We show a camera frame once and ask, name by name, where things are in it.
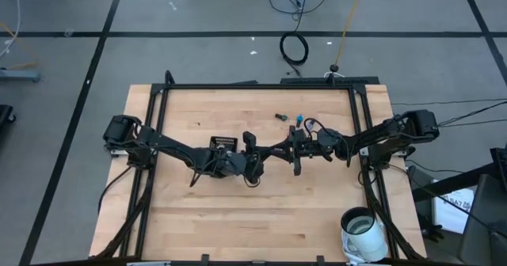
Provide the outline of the black plastic slotted basket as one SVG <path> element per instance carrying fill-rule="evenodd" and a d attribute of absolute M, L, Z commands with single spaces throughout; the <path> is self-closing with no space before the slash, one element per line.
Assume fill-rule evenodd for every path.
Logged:
<path fill-rule="evenodd" d="M 210 138 L 209 147 L 212 149 L 225 149 L 231 152 L 236 152 L 238 146 L 238 139 L 224 136 L 212 136 Z"/>

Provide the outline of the black aluminium table frame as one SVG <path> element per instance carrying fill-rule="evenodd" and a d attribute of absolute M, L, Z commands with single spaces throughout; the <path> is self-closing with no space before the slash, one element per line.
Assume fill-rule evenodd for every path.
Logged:
<path fill-rule="evenodd" d="M 288 116 L 279 120 L 275 114 Z M 296 117 L 303 122 L 296 127 Z M 257 137 L 257 146 L 286 139 L 290 125 L 313 136 L 321 126 L 356 135 L 393 117 L 387 89 L 352 80 L 313 80 L 278 85 L 135 85 L 125 116 L 133 116 L 190 147 L 209 147 L 212 136 Z M 256 185 L 244 177 L 202 176 L 162 152 L 149 169 L 128 165 L 128 154 L 112 162 L 110 173 L 128 177 L 102 201 L 90 254 L 93 260 L 167 260 L 209 264 L 230 262 L 344 263 L 342 215 L 369 208 L 383 231 L 388 254 L 380 262 L 407 265 L 425 260 L 410 184 L 401 159 L 385 167 L 370 157 L 350 163 L 334 158 L 301 158 L 302 171 L 269 157 Z"/>

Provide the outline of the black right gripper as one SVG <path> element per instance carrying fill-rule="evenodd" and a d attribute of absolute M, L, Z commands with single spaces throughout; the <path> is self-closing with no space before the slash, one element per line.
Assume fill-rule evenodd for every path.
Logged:
<path fill-rule="evenodd" d="M 337 149 L 341 142 L 341 135 L 337 132 L 339 142 L 334 146 L 333 149 L 326 149 L 322 147 L 317 141 L 302 129 L 296 130 L 294 125 L 290 125 L 288 128 L 288 134 L 286 139 L 282 142 L 276 143 L 272 146 L 263 146 L 261 148 L 261 156 L 268 158 L 274 156 L 280 158 L 290 164 L 293 164 L 293 173 L 297 177 L 301 174 L 301 161 L 300 157 L 323 157 L 328 162 L 333 161 L 331 154 Z M 297 154 L 293 154 L 294 142 L 296 140 Z"/>

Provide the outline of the black stand beam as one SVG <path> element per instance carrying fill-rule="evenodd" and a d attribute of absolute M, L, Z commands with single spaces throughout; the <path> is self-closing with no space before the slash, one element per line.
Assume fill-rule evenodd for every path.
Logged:
<path fill-rule="evenodd" d="M 500 184 L 501 190 L 507 192 L 507 162 L 502 161 L 501 163 L 493 162 L 454 177 L 419 187 L 412 191 L 413 199 L 415 202 L 420 202 L 460 189 L 476 186 L 482 175 L 494 178 Z"/>

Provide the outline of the white cylindrical container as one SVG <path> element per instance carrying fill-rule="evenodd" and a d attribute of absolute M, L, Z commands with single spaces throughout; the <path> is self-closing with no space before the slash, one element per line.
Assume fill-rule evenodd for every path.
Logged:
<path fill-rule="evenodd" d="M 341 217 L 342 251 L 348 264 L 377 262 L 388 254 L 383 225 L 366 207 L 354 207 Z"/>

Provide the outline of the white printed box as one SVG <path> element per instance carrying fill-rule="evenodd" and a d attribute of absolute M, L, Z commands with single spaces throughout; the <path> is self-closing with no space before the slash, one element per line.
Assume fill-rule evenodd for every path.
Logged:
<path fill-rule="evenodd" d="M 463 234 L 468 215 L 455 206 L 469 212 L 474 200 L 474 192 L 468 188 L 441 195 L 449 203 L 440 198 L 432 198 L 433 224 L 441 225 L 443 230 Z"/>

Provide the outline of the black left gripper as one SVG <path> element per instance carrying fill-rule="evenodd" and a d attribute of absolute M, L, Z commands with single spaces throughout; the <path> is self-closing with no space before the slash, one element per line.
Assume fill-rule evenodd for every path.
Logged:
<path fill-rule="evenodd" d="M 259 182 L 264 173 L 264 162 L 269 157 L 282 158 L 282 150 L 254 150 L 252 153 L 220 151 L 215 163 L 215 176 L 224 178 L 244 176 L 249 182 Z"/>

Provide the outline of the grey stand foot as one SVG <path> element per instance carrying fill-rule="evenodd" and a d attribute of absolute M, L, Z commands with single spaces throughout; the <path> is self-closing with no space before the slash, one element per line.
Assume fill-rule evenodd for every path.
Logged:
<path fill-rule="evenodd" d="M 38 82 L 40 80 L 40 74 L 34 70 L 0 69 L 0 80 Z"/>

